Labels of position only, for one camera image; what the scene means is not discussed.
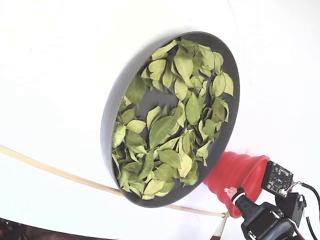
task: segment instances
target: wooden stick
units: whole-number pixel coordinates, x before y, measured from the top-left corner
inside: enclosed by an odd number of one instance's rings
[[[112,187],[109,187],[109,186],[105,186],[105,185],[102,185],[100,183],[96,183],[94,181],[90,181],[90,180],[87,180],[85,178],[82,178],[82,177],[73,175],[71,173],[62,171],[62,170],[57,169],[55,167],[52,167],[52,166],[49,166],[49,165],[44,164],[42,162],[39,162],[37,160],[34,160],[34,159],[32,159],[32,158],[30,158],[28,156],[25,156],[25,155],[23,155],[21,153],[18,153],[18,152],[14,151],[14,150],[11,150],[10,148],[7,148],[7,147],[5,147],[3,145],[0,145],[0,153],[8,155],[9,157],[17,159],[17,160],[19,160],[21,162],[29,164],[29,165],[31,165],[33,167],[38,168],[38,169],[44,170],[44,171],[46,171],[48,173],[55,174],[55,175],[58,175],[60,177],[63,177],[65,179],[68,179],[68,180],[71,180],[71,181],[74,181],[74,182],[77,182],[77,183],[80,183],[80,184],[83,184],[83,185],[86,185],[86,186],[89,186],[89,187],[92,187],[92,188],[95,188],[95,189],[99,189],[99,190],[102,190],[102,191],[105,191],[105,192],[108,192],[108,193],[111,193],[111,194],[116,194],[116,195],[119,195],[119,196],[123,196],[121,194],[121,192],[119,191],[119,189],[115,189],[115,188],[112,188]],[[195,214],[217,216],[217,217],[222,217],[222,218],[224,218],[226,216],[225,213],[198,210],[198,209],[193,209],[193,208],[184,207],[184,206],[177,206],[177,205],[172,205],[172,204],[167,205],[165,207],[166,208],[170,208],[170,209],[176,209],[176,210],[181,210],[181,211],[185,211],[185,212],[195,213]]]

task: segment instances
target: red silicone funnel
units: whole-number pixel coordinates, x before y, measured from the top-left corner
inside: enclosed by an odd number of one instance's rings
[[[231,203],[224,189],[243,187],[247,197],[255,202],[262,191],[261,183],[268,161],[270,159],[265,155],[251,157],[224,152],[203,183],[226,205],[232,217],[239,218],[241,212]]]

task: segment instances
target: circuit board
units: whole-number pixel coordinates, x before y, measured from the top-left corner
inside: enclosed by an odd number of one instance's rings
[[[269,161],[265,168],[261,188],[273,195],[286,198],[293,176],[292,172],[275,162]]]

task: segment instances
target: round tray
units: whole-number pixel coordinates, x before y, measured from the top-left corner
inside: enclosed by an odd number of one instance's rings
[[[229,107],[229,119],[228,122],[224,122],[220,129],[220,135],[218,139],[211,143],[208,146],[208,157],[207,157],[207,166],[203,166],[202,164],[198,164],[199,171],[199,179],[194,185],[186,185],[183,187],[183,183],[179,182],[178,179],[175,179],[175,185],[173,189],[165,196],[155,197],[150,200],[142,200],[135,193],[124,191],[120,188],[118,181],[115,176],[115,171],[117,169],[116,165],[113,163],[111,152],[112,152],[112,135],[113,128],[116,121],[117,112],[121,103],[121,100],[126,92],[128,85],[131,80],[135,76],[135,74],[139,71],[139,69],[144,66],[147,59],[154,53],[158,48],[167,44],[168,42],[176,39],[178,37],[183,37],[184,39],[191,40],[197,42],[201,45],[208,46],[212,51],[218,52],[223,57],[223,71],[228,73],[230,77],[233,79],[234,84],[234,92],[233,97],[229,94],[223,93],[222,98],[228,103]],[[116,81],[115,85],[111,90],[111,94],[107,100],[103,117],[101,123],[101,149],[102,154],[105,158],[106,164],[110,173],[119,187],[121,193],[129,199],[132,203],[147,207],[147,208],[156,208],[162,207],[165,205],[172,204],[179,199],[185,197],[192,190],[194,190],[210,173],[212,168],[216,165],[220,156],[224,152],[232,131],[234,129],[234,125],[237,118],[238,107],[239,107],[239,99],[240,99],[240,81],[239,81],[239,73],[236,61],[231,51],[227,47],[227,45],[221,41],[216,36],[206,33],[206,32],[187,32],[180,35],[176,35],[171,39],[162,40],[161,43],[156,43],[153,46],[149,46],[148,49],[143,51],[143,54],[139,55],[137,59],[133,59],[131,64],[128,66],[129,70],[124,70],[120,74],[120,77]],[[165,105],[168,105],[168,109],[175,107],[178,103],[178,99],[174,95],[164,94],[154,89],[153,91],[146,90],[139,106],[139,109],[135,111],[136,116],[140,116],[142,119],[146,119],[147,113],[155,108],[157,105],[162,108]]]

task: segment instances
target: white surface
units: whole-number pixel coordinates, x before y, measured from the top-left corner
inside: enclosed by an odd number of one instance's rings
[[[111,86],[130,59],[159,37],[205,31],[229,46],[240,74],[240,107],[227,149],[266,154],[294,172],[295,180],[320,190],[319,10],[317,0],[3,0],[0,144],[115,187],[100,149]],[[0,217],[92,237],[149,239],[156,231],[155,239],[205,240],[221,220],[137,207],[3,154],[0,187]],[[307,197],[319,234],[316,200],[297,190]],[[272,202],[272,195],[264,192],[258,202],[264,201]],[[176,204],[225,210],[203,184]],[[222,239],[243,239],[241,222],[228,219]]]

